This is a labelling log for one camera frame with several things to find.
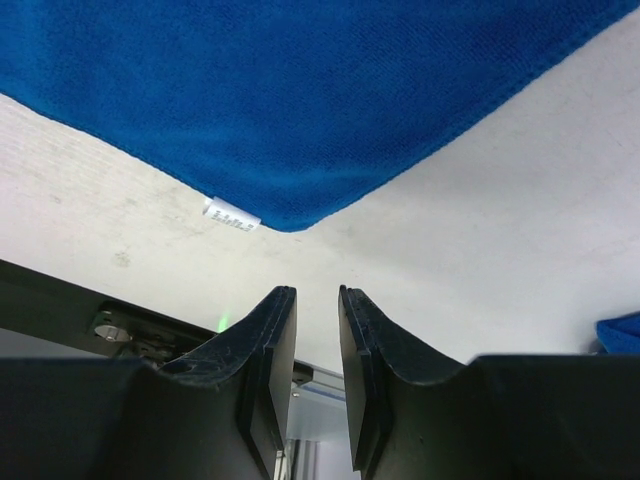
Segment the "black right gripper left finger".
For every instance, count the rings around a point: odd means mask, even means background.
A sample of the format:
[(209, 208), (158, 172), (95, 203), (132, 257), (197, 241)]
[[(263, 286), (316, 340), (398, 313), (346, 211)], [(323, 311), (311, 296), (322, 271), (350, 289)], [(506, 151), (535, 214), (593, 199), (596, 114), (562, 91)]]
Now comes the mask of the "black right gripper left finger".
[(286, 436), (295, 339), (296, 291), (280, 286), (156, 373), (150, 478), (272, 478)]

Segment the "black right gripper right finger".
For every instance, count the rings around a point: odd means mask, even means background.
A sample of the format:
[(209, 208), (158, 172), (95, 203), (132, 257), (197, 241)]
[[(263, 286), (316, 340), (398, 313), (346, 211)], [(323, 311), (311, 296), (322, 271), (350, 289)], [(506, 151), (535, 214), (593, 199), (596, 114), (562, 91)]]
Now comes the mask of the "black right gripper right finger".
[(339, 291), (353, 466), (360, 473), (472, 473), (473, 369), (394, 323), (361, 289)]

